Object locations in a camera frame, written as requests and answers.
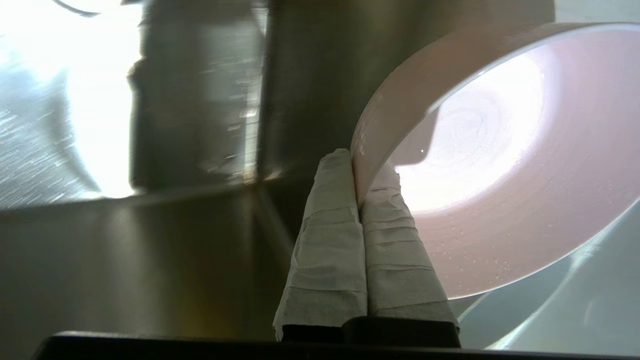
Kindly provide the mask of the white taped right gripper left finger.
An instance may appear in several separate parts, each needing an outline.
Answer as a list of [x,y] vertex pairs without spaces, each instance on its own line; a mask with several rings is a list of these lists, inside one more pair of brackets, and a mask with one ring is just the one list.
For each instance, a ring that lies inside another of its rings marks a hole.
[[318,163],[273,327],[284,341],[298,328],[340,330],[366,314],[364,235],[350,152],[340,148]]

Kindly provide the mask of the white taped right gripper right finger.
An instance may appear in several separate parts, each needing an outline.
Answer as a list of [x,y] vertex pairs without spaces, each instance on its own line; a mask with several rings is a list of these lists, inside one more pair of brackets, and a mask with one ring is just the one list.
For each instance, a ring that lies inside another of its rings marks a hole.
[[392,166],[382,167],[375,176],[360,219],[368,314],[458,326]]

